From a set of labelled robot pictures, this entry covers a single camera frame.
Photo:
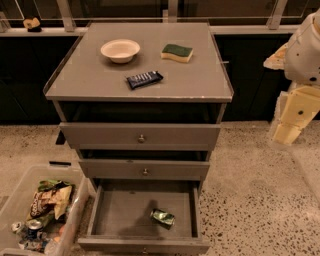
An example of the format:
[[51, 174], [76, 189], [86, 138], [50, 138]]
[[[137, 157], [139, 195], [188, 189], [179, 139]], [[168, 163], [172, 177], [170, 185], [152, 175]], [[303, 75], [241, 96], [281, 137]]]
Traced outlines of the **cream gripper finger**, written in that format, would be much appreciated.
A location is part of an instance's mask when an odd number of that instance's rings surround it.
[[301, 131], [297, 127], [280, 123], [276, 128], [273, 140], [280, 144], [291, 145], [300, 133]]

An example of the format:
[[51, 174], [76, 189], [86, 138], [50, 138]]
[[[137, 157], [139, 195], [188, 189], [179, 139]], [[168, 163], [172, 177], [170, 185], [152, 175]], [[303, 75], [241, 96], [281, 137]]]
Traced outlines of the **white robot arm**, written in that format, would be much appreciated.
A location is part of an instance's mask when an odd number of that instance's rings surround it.
[[263, 66], [283, 70], [294, 86], [273, 135], [274, 141], [290, 145], [320, 112], [320, 9], [308, 15]]

